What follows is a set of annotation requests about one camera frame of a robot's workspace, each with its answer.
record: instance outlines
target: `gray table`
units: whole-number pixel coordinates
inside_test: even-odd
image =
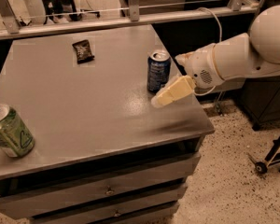
[[[83,39],[95,59],[78,65],[72,44]],[[150,25],[14,41],[0,75],[0,103],[16,108],[36,143],[21,159],[0,150],[0,182],[188,140],[196,140],[191,157],[199,155],[214,127],[196,98],[163,109],[150,104],[147,55],[154,49],[164,46]],[[0,204],[14,202],[0,196]]]

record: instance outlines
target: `black stand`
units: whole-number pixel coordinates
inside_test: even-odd
[[[75,0],[71,0],[71,6],[72,6],[72,9],[73,9],[73,14],[70,14],[69,17],[73,21],[80,21],[82,19],[82,15],[77,14],[77,8],[76,8]],[[82,9],[82,11],[91,12],[91,13],[95,14],[97,18],[101,17],[101,14],[100,14],[99,11],[93,11],[93,10],[87,10],[87,9]]]
[[[259,174],[268,172],[268,167],[280,163],[280,136],[273,140],[273,147],[265,157],[264,161],[256,161],[250,154],[249,158],[255,164],[255,169]]]

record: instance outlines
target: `floor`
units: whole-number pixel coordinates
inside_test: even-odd
[[[22,0],[10,1],[18,14],[25,14]],[[108,9],[111,19],[119,15],[117,10],[110,9],[118,7],[118,0],[90,1],[93,9]],[[88,6],[86,0],[77,3],[80,7]],[[187,180],[189,187],[179,201],[177,213],[146,224],[280,224],[279,166],[271,167],[266,175],[257,175],[247,157],[250,153],[258,161],[264,159],[280,134],[280,121],[254,132],[249,117],[232,99],[225,100],[222,107],[224,117],[214,111],[211,103],[203,104],[216,132],[203,142],[202,158]],[[30,222],[0,214],[0,224],[3,223]]]

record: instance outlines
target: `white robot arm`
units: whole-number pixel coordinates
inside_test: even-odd
[[[45,24],[46,10],[42,0],[24,0],[32,24]]]
[[[241,34],[178,55],[186,76],[173,77],[151,103],[162,107],[191,93],[195,87],[213,88],[238,77],[280,76],[280,6],[260,13],[249,34]]]

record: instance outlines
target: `metal railing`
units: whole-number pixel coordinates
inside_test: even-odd
[[[246,13],[256,14],[263,5],[263,1],[264,0],[230,0],[226,7],[213,7],[209,9],[218,17],[235,16]],[[122,7],[119,10],[123,12],[129,9],[129,17],[119,17],[110,20],[75,21],[67,24],[21,26],[8,0],[0,0],[0,14],[6,28],[5,30],[0,30],[0,40],[41,35],[59,35],[168,21],[198,20],[211,18],[213,16],[210,13],[196,9],[141,15],[140,11],[142,7],[139,5],[139,0],[128,0],[128,3],[129,7]]]

